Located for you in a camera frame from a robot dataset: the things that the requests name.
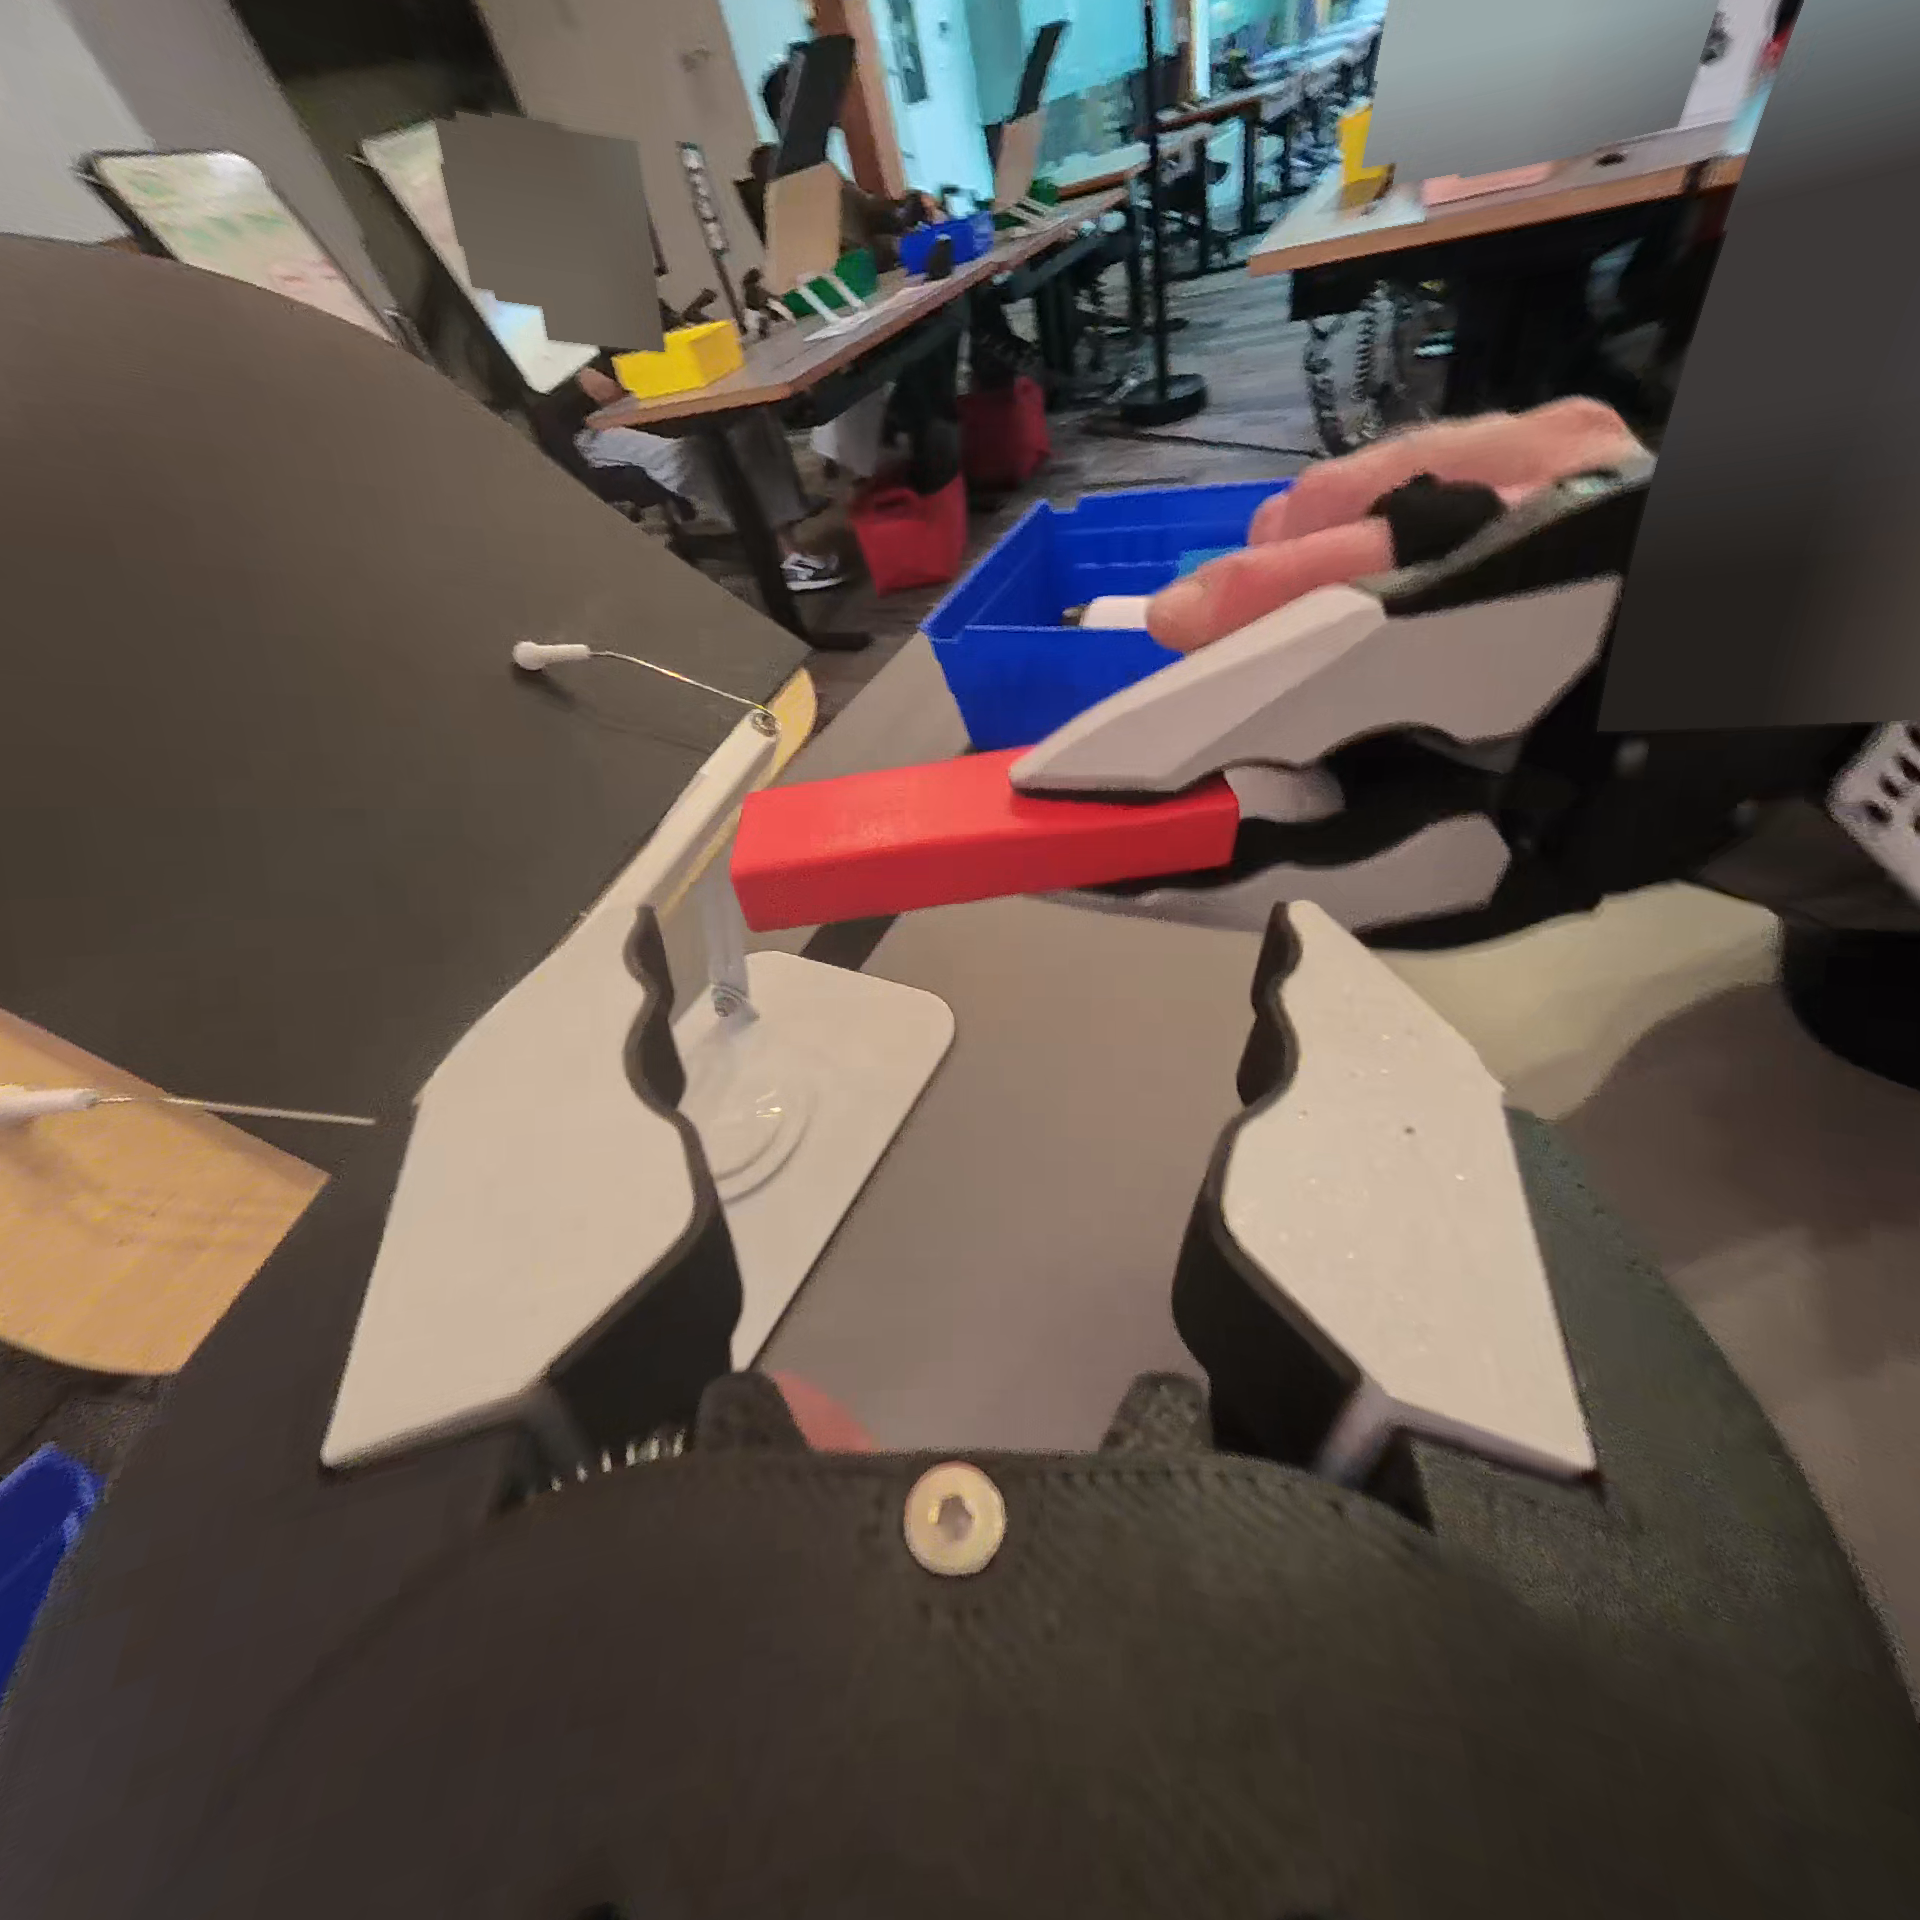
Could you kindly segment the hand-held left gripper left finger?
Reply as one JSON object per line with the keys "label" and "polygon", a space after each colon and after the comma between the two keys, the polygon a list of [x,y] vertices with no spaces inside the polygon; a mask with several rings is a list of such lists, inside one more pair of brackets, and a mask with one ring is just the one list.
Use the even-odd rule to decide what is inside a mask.
{"label": "hand-held left gripper left finger", "polygon": [[684,1114],[661,916],[578,923],[424,1081],[325,1465],[484,1431],[552,1465],[691,1429],[744,1285]]}

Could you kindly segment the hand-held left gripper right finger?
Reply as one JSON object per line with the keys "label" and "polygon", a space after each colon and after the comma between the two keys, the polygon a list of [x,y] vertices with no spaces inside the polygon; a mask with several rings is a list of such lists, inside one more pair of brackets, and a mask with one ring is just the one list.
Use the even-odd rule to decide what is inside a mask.
{"label": "hand-held left gripper right finger", "polygon": [[1171,1282],[1218,1451],[1366,1486],[1403,1441],[1596,1473],[1499,1080],[1322,908],[1273,909]]}

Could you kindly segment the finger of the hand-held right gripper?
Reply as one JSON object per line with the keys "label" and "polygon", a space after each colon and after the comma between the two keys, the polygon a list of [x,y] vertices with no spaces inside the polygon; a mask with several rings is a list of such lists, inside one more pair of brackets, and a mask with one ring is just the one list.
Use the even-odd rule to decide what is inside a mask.
{"label": "finger of the hand-held right gripper", "polygon": [[1489,904],[1513,851],[1500,777],[1451,756],[1341,756],[1334,766],[1230,773],[1240,803],[1230,923],[1257,931],[1307,901],[1348,931]]}
{"label": "finger of the hand-held right gripper", "polygon": [[1160,799],[1243,764],[1309,768],[1393,728],[1383,602],[1318,588],[1075,715],[1013,764],[1036,798]]}

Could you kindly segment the long red rectangular bar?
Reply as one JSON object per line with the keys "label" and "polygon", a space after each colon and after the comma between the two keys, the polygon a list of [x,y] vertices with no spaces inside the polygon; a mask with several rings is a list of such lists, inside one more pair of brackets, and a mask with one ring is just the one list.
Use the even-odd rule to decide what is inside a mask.
{"label": "long red rectangular bar", "polygon": [[1232,863],[1222,777],[1153,799],[1034,796],[1015,751],[768,785],[741,808],[728,872],[756,933]]}

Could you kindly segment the person's right hand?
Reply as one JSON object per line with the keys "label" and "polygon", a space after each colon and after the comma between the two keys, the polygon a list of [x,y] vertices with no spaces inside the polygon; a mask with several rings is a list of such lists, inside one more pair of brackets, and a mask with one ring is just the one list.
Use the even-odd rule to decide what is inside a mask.
{"label": "person's right hand", "polygon": [[1243,545],[1149,600],[1147,629],[1192,653],[1317,589],[1442,559],[1519,503],[1647,452],[1592,396],[1408,427],[1266,498]]}

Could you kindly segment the red bucket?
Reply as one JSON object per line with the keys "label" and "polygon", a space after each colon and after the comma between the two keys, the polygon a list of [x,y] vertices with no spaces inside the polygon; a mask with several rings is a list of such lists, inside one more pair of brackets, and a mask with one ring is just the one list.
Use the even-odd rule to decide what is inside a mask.
{"label": "red bucket", "polygon": [[880,598],[948,588],[965,568],[968,487],[962,473],[932,491],[908,484],[853,494],[848,528]]}
{"label": "red bucket", "polygon": [[962,471],[971,494],[1023,489],[1052,460],[1045,386],[1018,374],[959,396]]}

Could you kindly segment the long wooden workbench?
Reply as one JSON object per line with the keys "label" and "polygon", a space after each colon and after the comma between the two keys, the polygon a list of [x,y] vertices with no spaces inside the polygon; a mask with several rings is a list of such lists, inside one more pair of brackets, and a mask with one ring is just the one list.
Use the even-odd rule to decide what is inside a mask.
{"label": "long wooden workbench", "polygon": [[741,368],[718,381],[661,398],[623,396],[595,412],[588,426],[703,444],[765,612],[815,650],[856,651],[868,635],[809,627],[784,578],[772,520],[737,457],[731,429],[741,419],[802,427],[837,417],[866,391],[959,337],[976,293],[1010,292],[1021,273],[1060,255],[1122,202],[1122,190],[1109,187],[1045,206],[1039,222],[1003,231],[988,253],[941,280],[904,272],[880,275],[874,299],[811,325],[783,325],[753,341]]}

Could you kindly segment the black backdrop board stand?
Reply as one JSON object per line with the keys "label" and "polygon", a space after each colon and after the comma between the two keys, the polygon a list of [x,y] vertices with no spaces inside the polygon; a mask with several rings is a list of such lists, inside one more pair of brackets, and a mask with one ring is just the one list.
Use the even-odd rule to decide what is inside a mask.
{"label": "black backdrop board stand", "polygon": [[420,1092],[722,837],[800,648],[441,374],[176,261],[5,237],[5,1324],[50,1418],[157,1415],[281,1315],[329,1425]]}

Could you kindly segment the yellow plastic bin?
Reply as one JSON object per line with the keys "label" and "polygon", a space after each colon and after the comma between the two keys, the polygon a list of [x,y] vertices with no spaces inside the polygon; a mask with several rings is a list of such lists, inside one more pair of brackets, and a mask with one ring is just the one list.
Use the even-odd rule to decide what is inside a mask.
{"label": "yellow plastic bin", "polygon": [[744,368],[747,343],[731,317],[673,328],[658,348],[618,351],[610,375],[641,402],[666,402],[699,393]]}

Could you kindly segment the whiteboard easel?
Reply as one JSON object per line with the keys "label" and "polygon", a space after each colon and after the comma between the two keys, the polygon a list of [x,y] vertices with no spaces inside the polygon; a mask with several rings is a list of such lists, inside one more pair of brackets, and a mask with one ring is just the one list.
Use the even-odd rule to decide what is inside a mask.
{"label": "whiteboard easel", "polygon": [[76,163],[76,176],[142,253],[405,341],[253,157],[226,149],[93,151]]}

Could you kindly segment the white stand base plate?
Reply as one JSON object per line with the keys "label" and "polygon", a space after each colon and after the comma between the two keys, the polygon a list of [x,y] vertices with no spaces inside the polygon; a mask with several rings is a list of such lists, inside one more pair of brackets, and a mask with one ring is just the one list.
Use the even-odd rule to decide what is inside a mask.
{"label": "white stand base plate", "polygon": [[677,1016],[692,1121],[741,1279],[733,1365],[753,1367],[955,1039],[948,1001],[766,950],[747,995]]}

